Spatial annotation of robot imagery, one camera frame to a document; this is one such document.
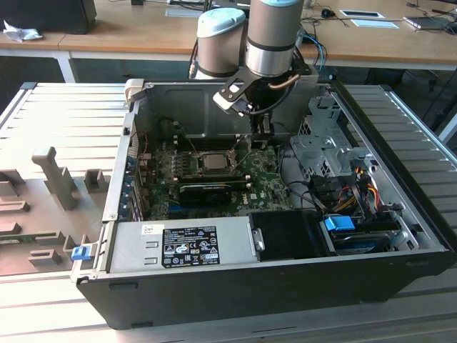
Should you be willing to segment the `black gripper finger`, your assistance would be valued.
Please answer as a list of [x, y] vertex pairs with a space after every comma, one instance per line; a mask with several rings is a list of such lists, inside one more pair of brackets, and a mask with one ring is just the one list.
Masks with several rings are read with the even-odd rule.
[[274, 136], [274, 125], [271, 123], [270, 114], [264, 116], [264, 133], [266, 135], [266, 146], [268, 146], [271, 138]]
[[261, 125], [263, 123], [263, 114], [251, 116], [251, 146], [261, 147]]

